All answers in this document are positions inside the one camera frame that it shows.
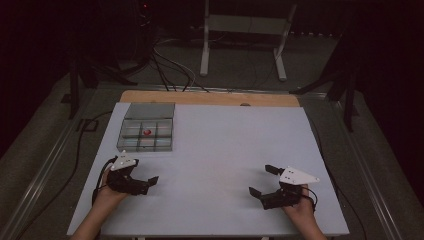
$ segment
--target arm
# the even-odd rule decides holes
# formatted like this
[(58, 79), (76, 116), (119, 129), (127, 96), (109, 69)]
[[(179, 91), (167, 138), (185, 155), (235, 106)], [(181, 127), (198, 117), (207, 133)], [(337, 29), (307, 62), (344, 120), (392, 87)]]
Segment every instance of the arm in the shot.
[[(109, 170), (106, 170), (103, 174), (103, 183), (106, 182), (108, 173)], [(107, 217), (127, 196), (127, 193), (115, 192), (107, 185), (102, 187), (97, 194), (92, 208), (78, 226), (77, 230), (75, 230), (71, 240), (93, 240)]]
[[(308, 196), (307, 185), (303, 187), (303, 195)], [(299, 204), (282, 209), (306, 240), (327, 239), (316, 222), (311, 201), (301, 198)]]

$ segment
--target gray floor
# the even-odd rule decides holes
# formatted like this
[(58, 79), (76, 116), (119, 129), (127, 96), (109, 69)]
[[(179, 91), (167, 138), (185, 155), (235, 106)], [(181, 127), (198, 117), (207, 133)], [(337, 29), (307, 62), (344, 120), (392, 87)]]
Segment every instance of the gray floor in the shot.
[[(234, 41), (228, 43), (242, 44)], [(199, 77), (198, 74), (201, 41), (166, 41), (160, 43), (156, 50), (191, 69), (196, 75), (196, 83), (210, 91), (272, 91), (284, 94), (316, 80), (336, 44), (336, 40), (320, 37), (290, 37), (283, 54), (288, 75), (286, 82), (278, 81), (275, 68), (272, 67), (272, 47), (267, 44), (236, 49), (226, 47), (228, 44), (213, 45), (207, 77)], [(164, 89), (160, 86), (160, 78), (154, 68), (151, 64), (130, 76), (130, 80), (139, 83), (137, 87), (131, 88)], [(168, 79), (179, 86), (187, 81), (184, 75), (175, 70), (164, 68), (164, 71)], [(55, 158), (57, 163), (52, 166), (47, 183), (40, 186), (41, 194), (35, 205), (29, 206), (27, 212), (30, 213), (26, 219), (32, 219), (70, 176), (77, 157), (80, 133), (75, 129), (79, 119), (93, 118), (112, 110), (122, 92), (128, 89), (102, 78), (97, 89), (83, 92), (81, 110), (75, 121), (71, 121), (68, 120), (69, 105), (60, 103), (63, 95), (69, 92), (68, 78), (66, 76), (57, 82), (50, 96), (1, 159), (2, 230), (18, 210), (23, 194), (46, 159)], [(355, 95), (358, 114), (353, 117), (354, 132), (349, 133), (340, 120), (342, 102), (328, 102), (323, 98), (328, 87), (325, 85), (299, 96), (299, 100), (310, 117), (311, 127), (316, 133), (317, 142), (322, 146), (329, 170), (343, 192), (339, 193), (340, 204), (351, 234), (336, 239), (364, 239), (361, 222), (368, 239), (424, 239), (423, 208), (361, 94), (357, 92)], [(201, 89), (193, 85), (191, 90)], [(82, 135), (75, 176), (21, 239), (68, 239), (66, 231), (109, 116), (99, 118), (96, 131)], [(287, 239), (301, 238), (293, 236)]]

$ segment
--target white tabletop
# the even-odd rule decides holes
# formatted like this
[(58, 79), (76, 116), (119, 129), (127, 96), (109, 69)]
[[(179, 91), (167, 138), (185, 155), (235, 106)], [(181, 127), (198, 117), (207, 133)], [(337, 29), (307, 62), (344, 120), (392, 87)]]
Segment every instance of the white tabletop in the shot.
[[(70, 223), (71, 235), (91, 207), (104, 163), (116, 143), (129, 103), (117, 103)], [(249, 187), (279, 188), (265, 165), (287, 166), (320, 178), (315, 216), (329, 236), (348, 234), (346, 222), (301, 107), (176, 104), (173, 151), (130, 153), (140, 160), (132, 177), (159, 176), (146, 196), (130, 196), (109, 217), (102, 234), (139, 237), (284, 236), (297, 234), (281, 209), (263, 210)]]

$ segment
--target white stand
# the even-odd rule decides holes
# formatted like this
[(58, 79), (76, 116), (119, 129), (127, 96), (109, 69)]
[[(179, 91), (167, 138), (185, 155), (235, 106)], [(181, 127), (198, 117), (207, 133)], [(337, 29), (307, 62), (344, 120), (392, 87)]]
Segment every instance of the white stand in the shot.
[(209, 66), (209, 31), (243, 32), (281, 35), (278, 48), (274, 49), (275, 64), (278, 72), (278, 79), (286, 81), (286, 71), (281, 58), (284, 45), (289, 35), (291, 23), (296, 4), (291, 6), (286, 19), (282, 18), (261, 18), (245, 16), (227, 16), (209, 14), (209, 0), (205, 0), (205, 26), (203, 38), (202, 62), (200, 64), (200, 76), (208, 75)]

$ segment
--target wooden edge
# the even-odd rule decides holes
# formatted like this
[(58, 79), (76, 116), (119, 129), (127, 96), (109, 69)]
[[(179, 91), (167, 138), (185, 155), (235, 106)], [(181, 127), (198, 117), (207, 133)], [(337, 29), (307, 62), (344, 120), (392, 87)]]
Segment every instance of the wooden edge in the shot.
[(299, 107), (294, 95), (256, 93), (203, 93), (127, 90), (120, 102), (173, 102), (176, 104)]

